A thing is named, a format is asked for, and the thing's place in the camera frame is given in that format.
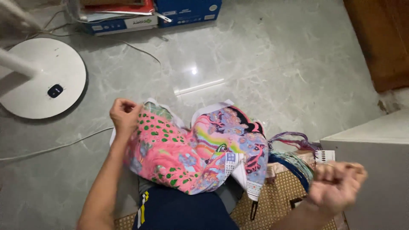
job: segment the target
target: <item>hand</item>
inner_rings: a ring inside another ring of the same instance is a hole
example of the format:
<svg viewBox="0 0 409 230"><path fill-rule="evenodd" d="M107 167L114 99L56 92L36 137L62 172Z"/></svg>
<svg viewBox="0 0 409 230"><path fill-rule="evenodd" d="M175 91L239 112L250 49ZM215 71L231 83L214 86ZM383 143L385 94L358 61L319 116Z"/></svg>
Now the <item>hand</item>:
<svg viewBox="0 0 409 230"><path fill-rule="evenodd" d="M324 213L336 215L355 203L367 177L364 167L358 163L317 164L308 199Z"/></svg>
<svg viewBox="0 0 409 230"><path fill-rule="evenodd" d="M135 129L138 127L138 115L142 109L142 105L137 105L135 102L117 98L109 110L109 116L114 122L117 136L129 138Z"/></svg>

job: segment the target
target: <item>black clip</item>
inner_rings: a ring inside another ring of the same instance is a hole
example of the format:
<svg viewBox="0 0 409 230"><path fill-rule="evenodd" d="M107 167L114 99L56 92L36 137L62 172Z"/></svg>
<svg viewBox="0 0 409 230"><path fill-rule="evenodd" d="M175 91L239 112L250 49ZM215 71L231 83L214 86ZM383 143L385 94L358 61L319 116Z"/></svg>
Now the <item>black clip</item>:
<svg viewBox="0 0 409 230"><path fill-rule="evenodd" d="M257 207L258 207L258 201L253 201L252 211L250 213L250 220L251 221L253 221L256 218Z"/></svg>

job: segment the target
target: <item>marble floor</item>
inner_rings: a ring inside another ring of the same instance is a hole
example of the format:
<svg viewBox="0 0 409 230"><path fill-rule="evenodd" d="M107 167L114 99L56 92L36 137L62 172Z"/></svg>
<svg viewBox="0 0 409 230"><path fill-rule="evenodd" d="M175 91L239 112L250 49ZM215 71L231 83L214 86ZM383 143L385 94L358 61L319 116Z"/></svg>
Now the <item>marble floor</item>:
<svg viewBox="0 0 409 230"><path fill-rule="evenodd" d="M213 23L60 39L88 70L88 90L68 113L46 122L0 112L0 158L67 144L112 126L117 97L153 97L188 123L230 99L263 121L267 136L298 131L318 140L384 114L342 0L224 0ZM109 150L111 131L0 168L0 229L75 227ZM135 211L125 174L118 216Z"/></svg>

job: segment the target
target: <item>cardboard box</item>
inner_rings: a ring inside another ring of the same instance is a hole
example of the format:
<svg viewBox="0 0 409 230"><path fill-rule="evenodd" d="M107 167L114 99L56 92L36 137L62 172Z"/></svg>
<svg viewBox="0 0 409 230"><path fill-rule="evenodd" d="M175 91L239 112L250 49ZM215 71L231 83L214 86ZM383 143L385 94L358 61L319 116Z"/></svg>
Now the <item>cardboard box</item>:
<svg viewBox="0 0 409 230"><path fill-rule="evenodd" d="M93 35L117 34L143 29L156 28L158 19L156 15L139 16L128 19L114 19L99 23L84 23L88 32Z"/></svg>
<svg viewBox="0 0 409 230"><path fill-rule="evenodd" d="M160 27L216 20L222 0L155 0L158 13L173 21L159 19Z"/></svg>

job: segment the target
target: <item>white round base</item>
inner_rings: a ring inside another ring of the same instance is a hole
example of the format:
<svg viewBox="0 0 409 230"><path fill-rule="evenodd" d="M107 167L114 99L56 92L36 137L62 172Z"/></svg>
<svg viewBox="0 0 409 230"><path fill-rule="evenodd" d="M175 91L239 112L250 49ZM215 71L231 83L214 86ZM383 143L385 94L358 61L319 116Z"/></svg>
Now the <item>white round base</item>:
<svg viewBox="0 0 409 230"><path fill-rule="evenodd" d="M53 117L81 96L87 78L85 64L69 45L51 38L34 38L9 52L42 69L29 78L0 66L0 103L11 113L29 119Z"/></svg>

